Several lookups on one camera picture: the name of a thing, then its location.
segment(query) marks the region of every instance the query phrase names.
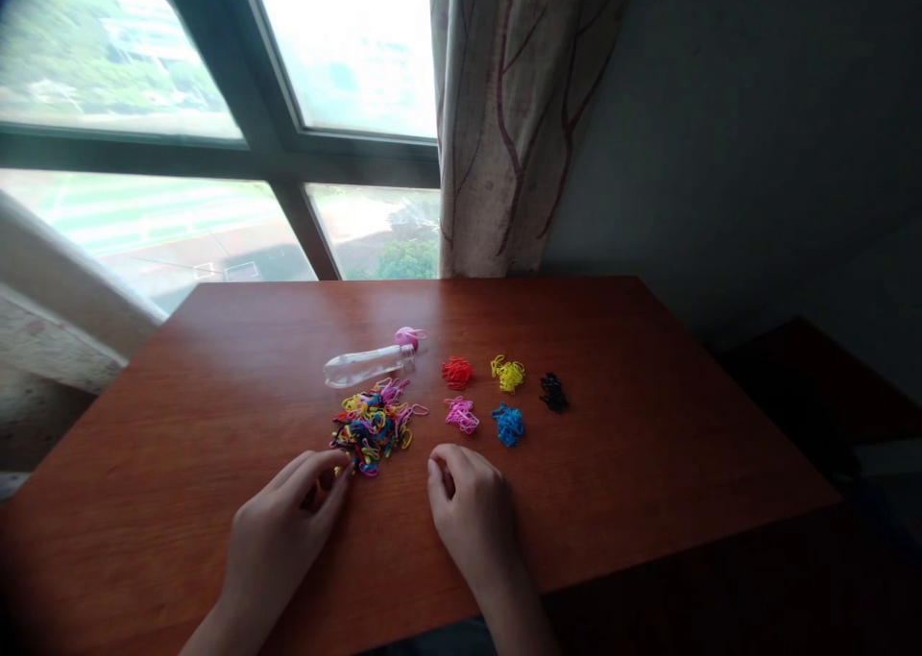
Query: brown table surface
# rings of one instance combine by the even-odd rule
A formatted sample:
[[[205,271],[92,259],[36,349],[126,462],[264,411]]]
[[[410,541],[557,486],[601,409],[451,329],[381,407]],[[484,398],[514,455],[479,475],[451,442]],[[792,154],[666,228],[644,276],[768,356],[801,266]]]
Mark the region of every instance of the brown table surface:
[[[178,650],[217,595],[234,511],[299,452],[325,449],[358,391],[326,387],[324,363],[403,325],[429,333],[405,396],[431,413],[378,478],[355,477],[267,650],[350,653],[477,612],[429,513],[438,443],[505,472],[542,592],[838,500],[635,278],[203,284],[3,511],[45,645]],[[515,396],[490,379],[498,353],[527,371]],[[476,370],[471,437],[445,423],[451,355]],[[564,415],[538,400],[547,371]],[[524,416],[513,449],[490,418],[501,401]]]

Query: wall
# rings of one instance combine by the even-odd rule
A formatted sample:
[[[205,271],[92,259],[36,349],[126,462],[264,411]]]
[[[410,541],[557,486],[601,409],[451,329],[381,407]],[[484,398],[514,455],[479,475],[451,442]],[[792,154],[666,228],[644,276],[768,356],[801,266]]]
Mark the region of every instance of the wall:
[[[702,338],[922,214],[916,0],[632,0],[545,274]]]
[[[922,406],[922,219],[727,330],[730,347],[800,315]]]

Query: pink bottle cap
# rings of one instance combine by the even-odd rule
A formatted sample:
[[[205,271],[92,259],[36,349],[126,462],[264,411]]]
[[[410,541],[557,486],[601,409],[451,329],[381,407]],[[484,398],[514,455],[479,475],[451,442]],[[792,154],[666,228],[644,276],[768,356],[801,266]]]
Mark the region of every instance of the pink bottle cap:
[[[420,339],[425,339],[427,336],[424,329],[400,328],[394,335],[394,341],[401,346],[412,344],[413,351],[415,351],[420,347]]]

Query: colorful rubber bands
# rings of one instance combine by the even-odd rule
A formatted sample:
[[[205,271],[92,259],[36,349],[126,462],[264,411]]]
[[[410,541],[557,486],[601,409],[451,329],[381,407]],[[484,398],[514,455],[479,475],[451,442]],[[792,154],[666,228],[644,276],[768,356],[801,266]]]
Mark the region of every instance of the colorful rubber bands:
[[[453,400],[445,400],[445,404],[449,407],[449,415],[445,418],[445,422],[458,424],[463,432],[473,435],[477,426],[480,425],[480,419],[471,413],[473,401],[465,400],[464,397],[458,395]]]
[[[519,438],[525,432],[522,423],[522,412],[519,409],[506,408],[503,401],[496,411],[490,414],[497,420],[497,435],[499,441],[506,447],[514,447],[519,443]]]
[[[366,476],[377,476],[382,456],[386,459],[392,451],[410,446],[410,419],[429,412],[419,404],[400,403],[400,395],[409,383],[408,379],[388,377],[368,392],[343,401],[344,411],[333,418],[340,426],[333,431],[329,446],[353,454],[352,462]]]
[[[471,362],[464,356],[452,356],[442,364],[442,378],[448,381],[449,389],[463,390],[472,377]]]
[[[538,399],[547,404],[547,408],[554,413],[563,413],[564,409],[570,406],[567,395],[564,394],[564,386],[554,373],[548,373],[547,377],[541,378],[541,388],[545,393]]]
[[[490,361],[493,377],[499,377],[499,389],[510,394],[516,393],[516,387],[525,380],[525,367],[519,361],[503,363],[505,356],[501,353]]]

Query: sports field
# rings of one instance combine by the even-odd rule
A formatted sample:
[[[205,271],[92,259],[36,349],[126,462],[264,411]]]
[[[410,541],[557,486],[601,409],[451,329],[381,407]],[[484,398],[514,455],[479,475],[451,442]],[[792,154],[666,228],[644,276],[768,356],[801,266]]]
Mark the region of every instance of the sports field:
[[[12,194],[92,255],[284,221],[272,190],[260,182],[34,173]],[[23,172],[17,177],[30,179]]]

